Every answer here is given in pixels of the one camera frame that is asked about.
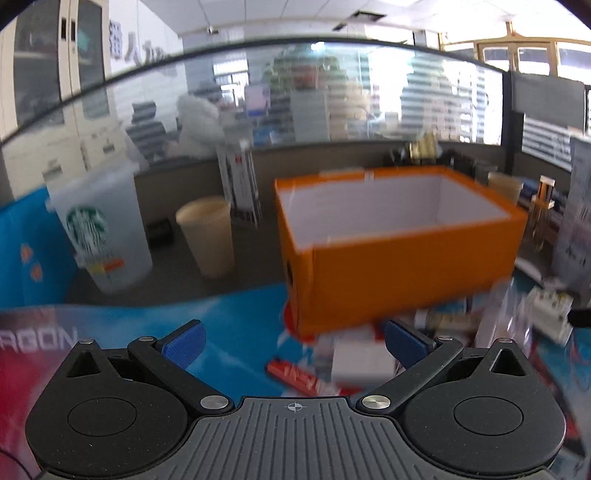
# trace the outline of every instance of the blue gripper pad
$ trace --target blue gripper pad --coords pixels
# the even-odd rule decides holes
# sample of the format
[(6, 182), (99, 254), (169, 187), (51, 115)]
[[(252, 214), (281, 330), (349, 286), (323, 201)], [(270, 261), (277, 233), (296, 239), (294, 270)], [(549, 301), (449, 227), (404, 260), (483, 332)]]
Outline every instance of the blue gripper pad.
[(398, 360), (404, 368), (412, 367), (433, 350), (429, 343), (426, 343), (411, 333), (408, 329), (392, 320), (386, 323), (384, 339), (386, 341), (388, 352), (390, 352), (390, 354)]
[(162, 356), (186, 369), (205, 348), (206, 334), (202, 323), (195, 323), (162, 347)]

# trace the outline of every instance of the black circular cover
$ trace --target black circular cover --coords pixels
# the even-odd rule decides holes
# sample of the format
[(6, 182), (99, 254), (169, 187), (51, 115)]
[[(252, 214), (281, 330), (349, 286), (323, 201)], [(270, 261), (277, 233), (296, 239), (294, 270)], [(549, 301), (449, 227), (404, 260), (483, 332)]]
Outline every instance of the black circular cover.
[(31, 410), (27, 440), (42, 467), (116, 478), (145, 469), (179, 443), (187, 412), (175, 396), (141, 382), (93, 377), (44, 392)]
[(455, 470), (500, 476), (551, 462), (564, 417), (546, 389), (525, 377), (487, 372), (428, 388), (408, 404), (402, 426), (429, 458)]

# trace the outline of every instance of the triangular cutout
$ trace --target triangular cutout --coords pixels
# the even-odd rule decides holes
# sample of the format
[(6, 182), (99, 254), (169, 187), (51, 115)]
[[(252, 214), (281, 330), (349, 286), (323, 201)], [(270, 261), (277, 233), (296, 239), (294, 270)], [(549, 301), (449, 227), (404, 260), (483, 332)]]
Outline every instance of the triangular cutout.
[(67, 374), (68, 378), (85, 377), (86, 375), (95, 375), (100, 373), (100, 368), (96, 364), (92, 353), (83, 352), (76, 359), (76, 363)]
[(491, 372), (495, 374), (513, 375), (514, 377), (524, 377), (525, 372), (523, 367), (519, 364), (519, 360), (511, 350), (501, 350), (499, 356), (496, 357), (496, 362), (491, 368)]

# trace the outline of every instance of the barcode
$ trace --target barcode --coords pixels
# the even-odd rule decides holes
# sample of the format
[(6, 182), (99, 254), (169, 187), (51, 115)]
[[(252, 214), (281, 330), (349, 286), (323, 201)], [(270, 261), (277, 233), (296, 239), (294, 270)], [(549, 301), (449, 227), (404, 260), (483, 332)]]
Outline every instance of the barcode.
[(587, 207), (583, 207), (581, 209), (581, 214), (579, 215), (579, 220), (583, 223), (591, 225), (591, 210)]

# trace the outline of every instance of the ceiling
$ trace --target ceiling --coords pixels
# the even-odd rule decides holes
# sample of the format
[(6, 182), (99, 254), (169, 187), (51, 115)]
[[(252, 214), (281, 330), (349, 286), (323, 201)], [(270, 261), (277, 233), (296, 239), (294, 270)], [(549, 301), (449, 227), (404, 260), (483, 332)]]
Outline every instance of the ceiling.
[[(347, 18), (359, 9), (386, 15), (380, 23), (437, 32), (478, 30), (481, 25), (499, 24), (507, 20), (539, 21), (543, 24), (551, 22), (550, 27), (562, 25), (565, 32), (580, 29), (585, 33), (589, 30), (556, 0), (142, 1), (181, 36), (209, 25), (222, 27), (279, 18), (331, 20), (336, 25), (338, 20)], [(552, 33), (548, 36), (561, 35)]]

